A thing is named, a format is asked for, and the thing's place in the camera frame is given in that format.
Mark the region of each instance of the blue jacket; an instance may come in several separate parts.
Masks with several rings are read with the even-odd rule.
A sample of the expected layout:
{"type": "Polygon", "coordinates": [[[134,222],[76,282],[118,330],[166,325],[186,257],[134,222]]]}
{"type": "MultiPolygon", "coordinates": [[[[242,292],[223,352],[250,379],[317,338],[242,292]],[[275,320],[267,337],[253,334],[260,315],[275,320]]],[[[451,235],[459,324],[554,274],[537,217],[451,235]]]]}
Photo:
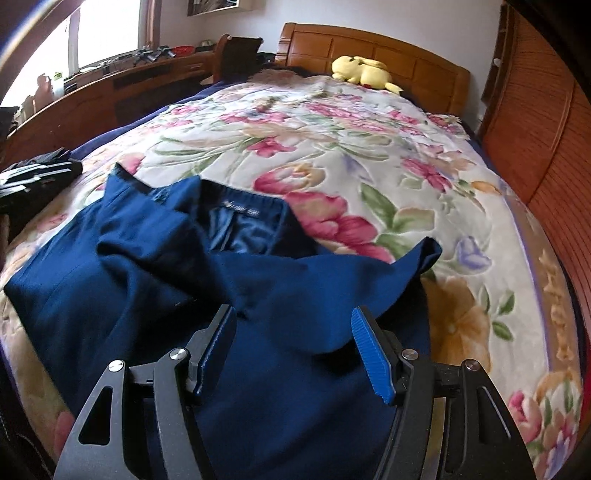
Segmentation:
{"type": "Polygon", "coordinates": [[[371,478],[394,409],[372,391],[351,312],[367,305],[428,353],[418,276],[440,252],[426,238],[392,265],[333,255],[281,199],[199,177],[152,189],[117,166],[5,291],[74,414],[111,360],[154,361],[231,304],[236,338],[196,410],[218,478],[371,478]]]}

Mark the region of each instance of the fabric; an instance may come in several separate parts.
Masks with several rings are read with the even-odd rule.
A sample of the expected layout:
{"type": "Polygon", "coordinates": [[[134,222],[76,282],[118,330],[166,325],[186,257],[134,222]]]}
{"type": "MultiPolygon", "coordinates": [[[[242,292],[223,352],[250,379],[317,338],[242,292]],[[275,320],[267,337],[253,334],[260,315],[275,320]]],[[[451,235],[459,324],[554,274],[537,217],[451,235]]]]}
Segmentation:
{"type": "MultiPolygon", "coordinates": [[[[300,77],[303,77],[303,78],[308,78],[313,75],[302,67],[289,67],[288,70],[292,71],[292,72],[296,72],[300,77]]],[[[234,85],[240,85],[241,83],[244,83],[247,80],[248,80],[247,75],[244,75],[243,77],[237,77],[236,79],[234,79],[232,81],[222,80],[220,82],[214,83],[213,85],[211,85],[207,88],[204,88],[203,90],[197,92],[193,96],[190,96],[188,98],[178,101],[175,105],[184,105],[186,103],[194,102],[196,100],[206,99],[207,97],[213,95],[214,93],[218,93],[221,90],[226,89],[228,87],[232,87],[234,85]]],[[[95,137],[92,140],[89,140],[85,144],[83,144],[83,145],[79,146],[78,148],[76,148],[75,150],[73,150],[72,157],[77,158],[78,160],[82,160],[87,155],[89,155],[94,150],[96,150],[97,148],[102,147],[103,145],[115,140],[116,138],[129,132],[130,130],[133,130],[136,127],[139,127],[140,125],[144,125],[146,122],[149,122],[150,120],[156,118],[158,115],[160,115],[161,113],[164,113],[166,111],[168,111],[168,106],[162,107],[161,109],[156,110],[154,113],[146,115],[145,117],[143,117],[139,120],[136,120],[135,122],[133,122],[129,125],[125,125],[124,127],[115,128],[109,132],[99,135],[98,137],[95,137]]]]}
{"type": "Polygon", "coordinates": [[[231,304],[236,339],[197,413],[218,478],[371,478],[394,409],[347,348],[350,316],[389,311],[428,354],[418,276],[440,253],[427,238],[393,265],[333,255],[280,199],[199,177],[153,190],[116,167],[5,292],[74,414],[110,361],[155,361],[231,304]]]}
{"type": "MultiPolygon", "coordinates": [[[[17,461],[25,463],[38,480],[51,480],[55,465],[27,422],[27,416],[18,401],[17,390],[11,388],[12,380],[8,361],[0,349],[0,442],[3,444],[2,448],[8,445],[18,456],[17,461]]],[[[10,461],[13,461],[11,455],[4,456],[3,462],[10,461]]],[[[11,466],[3,463],[2,473],[6,478],[17,478],[11,466]]]]}
{"type": "Polygon", "coordinates": [[[58,150],[55,150],[54,152],[38,155],[34,158],[31,158],[30,160],[22,160],[13,163],[3,171],[14,170],[15,168],[20,167],[26,167],[27,165],[32,165],[34,163],[39,163],[39,165],[53,165],[54,163],[60,163],[68,160],[70,160],[70,151],[62,147],[58,150]]]}
{"type": "Polygon", "coordinates": [[[59,176],[53,177],[52,181],[48,181],[49,179],[45,178],[43,181],[29,184],[26,191],[7,195],[0,200],[0,213],[8,215],[10,220],[9,242],[21,233],[25,225],[35,215],[39,214],[62,190],[70,186],[82,174],[82,164],[76,160],[70,161],[70,151],[60,148],[55,152],[17,162],[0,174],[0,184],[6,184],[12,182],[9,175],[16,174],[15,170],[17,168],[34,164],[50,166],[65,162],[69,162],[67,167],[69,173],[61,173],[59,176]]]}
{"type": "MultiPolygon", "coordinates": [[[[562,465],[579,425],[573,308],[540,224],[467,139],[456,118],[388,92],[264,71],[170,105],[90,153],[82,178],[12,243],[0,285],[102,197],[116,163],[152,187],[199,174],[280,197],[308,236],[338,254],[392,263],[430,236],[443,249],[421,278],[431,356],[486,365],[543,479],[562,465]]],[[[0,315],[27,416],[51,450],[67,407],[2,292],[0,315]]]]}

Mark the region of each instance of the wooden headboard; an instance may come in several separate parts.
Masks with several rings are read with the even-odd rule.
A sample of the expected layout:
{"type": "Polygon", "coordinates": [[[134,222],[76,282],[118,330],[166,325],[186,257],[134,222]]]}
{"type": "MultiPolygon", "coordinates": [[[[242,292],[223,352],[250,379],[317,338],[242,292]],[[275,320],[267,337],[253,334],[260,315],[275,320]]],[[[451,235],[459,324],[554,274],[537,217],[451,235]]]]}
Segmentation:
{"type": "Polygon", "coordinates": [[[353,28],[286,23],[275,63],[332,74],[333,60],[343,56],[379,60],[394,83],[432,113],[460,116],[466,106],[470,72],[452,62],[394,38],[353,28]]]}

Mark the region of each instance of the plush toy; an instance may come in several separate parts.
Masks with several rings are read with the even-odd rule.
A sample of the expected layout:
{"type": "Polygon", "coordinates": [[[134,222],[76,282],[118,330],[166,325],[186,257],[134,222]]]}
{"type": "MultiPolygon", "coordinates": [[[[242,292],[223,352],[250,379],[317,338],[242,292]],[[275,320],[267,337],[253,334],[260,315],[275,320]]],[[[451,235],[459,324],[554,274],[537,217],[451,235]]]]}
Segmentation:
{"type": "Polygon", "coordinates": [[[397,95],[402,89],[392,83],[387,66],[363,57],[340,57],[333,62],[333,78],[368,88],[387,89],[397,95]]]}

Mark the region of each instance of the screw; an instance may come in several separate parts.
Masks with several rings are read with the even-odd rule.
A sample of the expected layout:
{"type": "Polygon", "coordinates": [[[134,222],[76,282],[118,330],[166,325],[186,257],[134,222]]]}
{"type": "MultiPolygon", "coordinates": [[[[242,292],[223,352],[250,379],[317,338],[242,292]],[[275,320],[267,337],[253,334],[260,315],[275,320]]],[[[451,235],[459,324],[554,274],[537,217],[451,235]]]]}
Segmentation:
{"type": "Polygon", "coordinates": [[[402,357],[406,360],[416,360],[418,358],[418,352],[412,348],[407,348],[402,351],[402,357]]]}
{"type": "Polygon", "coordinates": [[[184,348],[175,348],[170,352],[170,358],[173,360],[182,360],[187,356],[187,351],[184,348]]]}
{"type": "Polygon", "coordinates": [[[125,365],[123,363],[123,360],[113,360],[110,364],[109,364],[109,371],[110,372],[118,372],[119,370],[121,370],[123,368],[123,365],[125,365]]]}
{"type": "Polygon", "coordinates": [[[477,360],[469,358],[468,360],[466,360],[466,368],[473,372],[477,372],[480,370],[480,363],[478,363],[477,360]]]}

